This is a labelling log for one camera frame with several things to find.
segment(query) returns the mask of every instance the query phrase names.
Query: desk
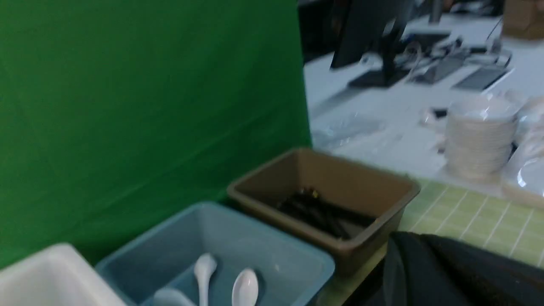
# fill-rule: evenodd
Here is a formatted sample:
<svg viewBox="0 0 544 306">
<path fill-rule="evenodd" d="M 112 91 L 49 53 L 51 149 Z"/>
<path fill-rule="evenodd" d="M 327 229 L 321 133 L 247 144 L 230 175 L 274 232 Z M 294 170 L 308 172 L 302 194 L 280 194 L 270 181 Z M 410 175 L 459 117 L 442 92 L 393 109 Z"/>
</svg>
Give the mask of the desk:
<svg viewBox="0 0 544 306">
<path fill-rule="evenodd" d="M 439 25 L 430 26 L 428 17 L 423 17 L 411 22 L 406 32 L 448 30 L 452 32 L 452 38 L 462 36 L 467 44 L 481 45 L 498 21 L 498 18 L 444 15 Z M 499 25 L 493 36 L 500 32 Z M 515 89 L 526 95 L 544 94 L 544 44 L 511 39 L 505 39 L 503 43 L 504 48 L 514 54 L 510 64 L 513 71 L 488 91 L 498 93 Z M 432 87 L 401 81 L 387 90 L 358 90 L 347 88 L 346 84 L 369 70 L 371 65 L 354 64 L 330 71 L 331 61 L 332 54 L 304 67 L 311 127 L 325 127 L 355 112 L 386 123 L 384 131 L 340 147 L 333 154 L 502 197 L 498 178 L 474 183 L 451 176 L 444 167 L 444 157 L 434 149 L 437 134 L 418 123 L 423 108 L 447 107 L 461 98 L 466 92 L 451 89 L 452 85 L 478 66 L 466 66 Z"/>
</svg>

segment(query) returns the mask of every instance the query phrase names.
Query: green screen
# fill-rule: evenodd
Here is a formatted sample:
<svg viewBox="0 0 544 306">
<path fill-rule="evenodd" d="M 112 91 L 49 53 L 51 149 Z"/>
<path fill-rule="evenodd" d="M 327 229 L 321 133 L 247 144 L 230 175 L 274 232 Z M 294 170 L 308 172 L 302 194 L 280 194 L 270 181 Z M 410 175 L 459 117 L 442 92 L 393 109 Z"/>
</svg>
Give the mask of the green screen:
<svg viewBox="0 0 544 306">
<path fill-rule="evenodd" d="M 309 132 L 294 1 L 0 2 L 0 267 L 95 263 Z"/>
</svg>

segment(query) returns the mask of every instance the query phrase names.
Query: table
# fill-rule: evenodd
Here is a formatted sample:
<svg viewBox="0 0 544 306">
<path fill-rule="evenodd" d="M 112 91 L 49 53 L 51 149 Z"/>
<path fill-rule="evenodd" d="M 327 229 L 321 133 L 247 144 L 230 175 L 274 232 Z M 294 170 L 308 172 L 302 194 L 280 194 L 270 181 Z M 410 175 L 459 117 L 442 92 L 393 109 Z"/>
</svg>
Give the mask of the table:
<svg viewBox="0 0 544 306">
<path fill-rule="evenodd" d="M 415 20 L 408 25 L 406 32 L 448 30 L 452 32 L 452 38 L 461 36 L 467 44 L 481 45 L 498 22 L 500 20 L 496 17 L 446 14 L 436 26 L 428 24 L 428 17 Z M 500 35 L 500 30 L 499 25 L 492 37 Z M 514 54 L 510 64 L 513 70 L 488 91 L 499 93 L 514 89 L 526 95 L 543 95 L 544 44 L 513 39 L 504 39 L 503 44 Z M 372 116 L 386 124 L 382 132 L 340 147 L 333 154 L 502 197 L 497 177 L 474 183 L 451 176 L 444 167 L 444 157 L 435 149 L 439 136 L 419 124 L 419 114 L 423 108 L 447 107 L 455 99 L 461 98 L 466 92 L 451 89 L 452 85 L 478 66 L 466 66 L 432 87 L 401 81 L 386 90 L 359 90 L 347 88 L 347 82 L 369 70 L 372 65 L 354 64 L 330 71 L 331 61 L 332 54 L 329 54 L 304 67 L 311 128 L 325 127 L 353 113 Z"/>
<path fill-rule="evenodd" d="M 430 26 L 428 17 L 423 17 L 410 23 L 407 32 L 448 30 L 452 37 L 462 36 L 467 44 L 476 45 L 486 40 L 498 22 L 497 18 L 444 15 L 439 25 Z M 500 25 L 493 33 L 498 35 Z M 544 95 L 544 43 L 512 39 L 504 39 L 503 43 L 514 53 L 510 64 L 513 71 L 488 92 L 514 89 L 528 96 Z M 406 208 L 400 230 L 436 233 L 534 266 L 544 265 L 544 211 L 500 199 L 503 195 L 498 178 L 475 183 L 451 176 L 444 168 L 444 157 L 434 149 L 439 136 L 418 123 L 423 108 L 447 107 L 466 94 L 451 87 L 477 66 L 464 67 L 432 87 L 401 81 L 387 90 L 357 90 L 346 84 L 372 66 L 354 64 L 330 71 L 331 61 L 332 54 L 304 67 L 311 128 L 326 127 L 353 113 L 386 123 L 382 132 L 332 153 L 423 178 L 422 192 Z M 335 277 L 320 294 L 318 305 L 340 306 L 384 254 L 385 248 L 380 249 L 350 279 Z"/>
</svg>

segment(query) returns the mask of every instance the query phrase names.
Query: computer monitor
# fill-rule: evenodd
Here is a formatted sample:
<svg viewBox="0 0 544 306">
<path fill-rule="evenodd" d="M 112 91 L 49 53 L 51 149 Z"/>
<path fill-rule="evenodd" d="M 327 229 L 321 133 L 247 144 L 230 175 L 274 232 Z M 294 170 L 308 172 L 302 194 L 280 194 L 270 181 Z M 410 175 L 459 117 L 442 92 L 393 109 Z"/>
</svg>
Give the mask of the computer monitor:
<svg viewBox="0 0 544 306">
<path fill-rule="evenodd" d="M 350 0 L 340 41 L 331 68 L 361 60 L 366 52 L 377 52 L 381 70 L 369 71 L 349 83 L 352 87 L 390 87 L 409 71 L 395 65 L 400 38 L 412 16 L 414 0 Z"/>
</svg>

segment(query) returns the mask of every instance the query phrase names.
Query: spoon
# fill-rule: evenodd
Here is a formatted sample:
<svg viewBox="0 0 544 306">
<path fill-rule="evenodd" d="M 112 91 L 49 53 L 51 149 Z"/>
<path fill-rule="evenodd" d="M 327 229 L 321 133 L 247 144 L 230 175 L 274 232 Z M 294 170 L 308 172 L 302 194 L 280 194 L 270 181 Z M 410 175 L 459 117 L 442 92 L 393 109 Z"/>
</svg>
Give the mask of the spoon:
<svg viewBox="0 0 544 306">
<path fill-rule="evenodd" d="M 174 288 L 162 288 L 153 296 L 153 306 L 196 306 L 185 294 Z"/>
<path fill-rule="evenodd" d="M 216 268 L 217 262 L 209 253 L 200 256 L 195 263 L 195 277 L 199 284 L 200 306 L 208 306 L 209 279 Z"/>
<path fill-rule="evenodd" d="M 232 306 L 255 306 L 259 297 L 257 275 L 252 269 L 240 272 L 232 288 Z"/>
</svg>

